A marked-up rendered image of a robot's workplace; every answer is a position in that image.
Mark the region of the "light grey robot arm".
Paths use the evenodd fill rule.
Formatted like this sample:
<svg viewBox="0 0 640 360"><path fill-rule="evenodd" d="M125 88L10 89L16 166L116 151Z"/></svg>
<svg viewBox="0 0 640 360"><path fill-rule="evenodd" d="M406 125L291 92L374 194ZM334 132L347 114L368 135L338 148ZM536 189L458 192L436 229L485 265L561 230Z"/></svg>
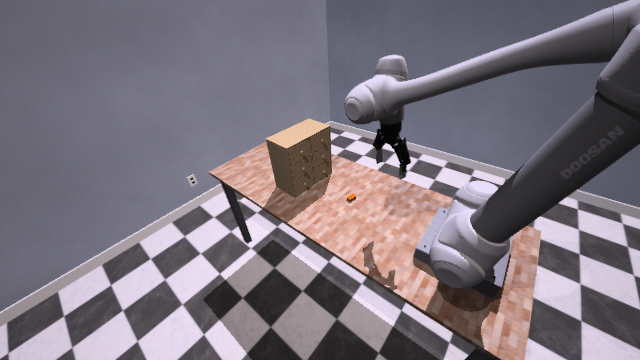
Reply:
<svg viewBox="0 0 640 360"><path fill-rule="evenodd" d="M603 62L597 92L499 189L472 181L455 193L429 252L441 282L457 289L480 283L508 253L510 237L640 144L640 0L409 81L405 59L386 56L373 79L348 94L351 122L393 125L406 104L491 78Z"/></svg>

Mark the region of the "brown wooden drawer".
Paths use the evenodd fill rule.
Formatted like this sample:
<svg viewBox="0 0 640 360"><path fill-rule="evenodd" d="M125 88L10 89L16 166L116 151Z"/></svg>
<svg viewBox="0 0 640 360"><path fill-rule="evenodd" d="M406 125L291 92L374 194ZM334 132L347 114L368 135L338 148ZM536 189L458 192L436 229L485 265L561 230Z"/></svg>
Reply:
<svg viewBox="0 0 640 360"><path fill-rule="evenodd" d="M331 172L331 160L314 169L315 183Z"/></svg>
<svg viewBox="0 0 640 360"><path fill-rule="evenodd" d="M316 153L312 154L313 157L313 168L316 168L320 164L324 163L328 159L330 159L330 144L320 149Z"/></svg>
<svg viewBox="0 0 640 360"><path fill-rule="evenodd" d="M329 128L311 137L312 153L330 143Z"/></svg>
<svg viewBox="0 0 640 360"><path fill-rule="evenodd" d="M310 155L311 154L310 139L308 138L296 144L292 148L289 148L288 153L289 153L290 165L293 165L296 162L300 161L301 159L305 158L306 156Z"/></svg>
<svg viewBox="0 0 640 360"><path fill-rule="evenodd" d="M293 182L312 170L311 155L291 166Z"/></svg>
<svg viewBox="0 0 640 360"><path fill-rule="evenodd" d="M305 176L303 176L293 184L294 184L295 196L297 196L314 184L313 171L306 174Z"/></svg>

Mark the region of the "light wooden chest of drawers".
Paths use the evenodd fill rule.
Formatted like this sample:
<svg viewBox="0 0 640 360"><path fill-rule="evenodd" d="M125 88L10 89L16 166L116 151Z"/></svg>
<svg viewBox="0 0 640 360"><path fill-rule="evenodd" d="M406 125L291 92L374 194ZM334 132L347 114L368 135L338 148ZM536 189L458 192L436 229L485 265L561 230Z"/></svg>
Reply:
<svg viewBox="0 0 640 360"><path fill-rule="evenodd" d="M313 168L313 157L312 154L319 151L320 149L324 148L325 146L329 145L325 145L324 147L318 149L317 151L312 153L312 147L311 147L311 137L325 129L329 128L330 131L330 157L331 157L331 130L330 130L330 125L312 120L312 119L307 119L303 122L300 122L288 129L285 129L273 136L270 136L268 138L266 138L266 143L267 143L267 147L268 147L268 152L269 152L269 156L270 156L270 161L271 161L271 165L272 165L272 170L273 170L273 174L274 174L274 179L275 179L275 183L276 186L278 188L280 188L281 190L285 191L286 193L288 193L289 195L291 195L292 197L296 198L297 196L295 196L295 190L294 190L294 182L296 182L297 180L299 180L300 178L302 178L303 176L305 176L306 174L310 173L311 171L313 171L313 180L314 180L314 184L315 183L315 179L314 179L314 169ZM295 146L296 144L306 140L306 139L310 139L310 149L311 149L311 159L312 159L312 170L308 173L306 173L305 175L303 175L302 177L300 177L299 179L297 179L296 181L293 182L293 178L292 178L292 172L291 172L291 166L297 164L298 162L302 161L303 159L307 158L308 156L306 156L305 158L301 159L300 161L296 162L293 165L290 165L290 160L289 160L289 153L288 153L288 149ZM331 160L331 172L332 173L332 157L328 160ZM327 161L328 161L327 160ZM327 162L325 161L325 162ZM325 163L324 162L324 163ZM329 173L329 174L330 174ZM327 174L327 175L329 175ZM326 175L326 176L327 176ZM325 177L326 177L325 176ZM313 184L313 185L314 185ZM313 186L312 185L312 186ZM312 187L310 186L310 187ZM310 188L309 187L309 188ZM307 189L309 189L307 188ZM306 190L307 190L306 189ZM306 191L304 190L304 191ZM303 191L303 192L304 192ZM302 192L302 193L303 193Z"/></svg>

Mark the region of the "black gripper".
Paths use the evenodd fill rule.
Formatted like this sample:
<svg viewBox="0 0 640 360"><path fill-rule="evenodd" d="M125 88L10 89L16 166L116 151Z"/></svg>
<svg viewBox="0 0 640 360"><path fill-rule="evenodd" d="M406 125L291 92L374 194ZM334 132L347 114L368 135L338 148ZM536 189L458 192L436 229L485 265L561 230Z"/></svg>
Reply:
<svg viewBox="0 0 640 360"><path fill-rule="evenodd" d="M406 178L406 168L408 164L411 164L409 152L406 145L406 138L401 138L399 133L401 131L402 121L393 125L387 125L380 122L380 128L377 129L377 135L375 137L373 147L376 148L376 163L383 162L382 148L387 143L392 149L394 149L399 164L399 179ZM384 134L390 133L390 134ZM382 138L383 136L383 138ZM398 145L395 145L395 144ZM402 161L403 160L403 161Z"/></svg>

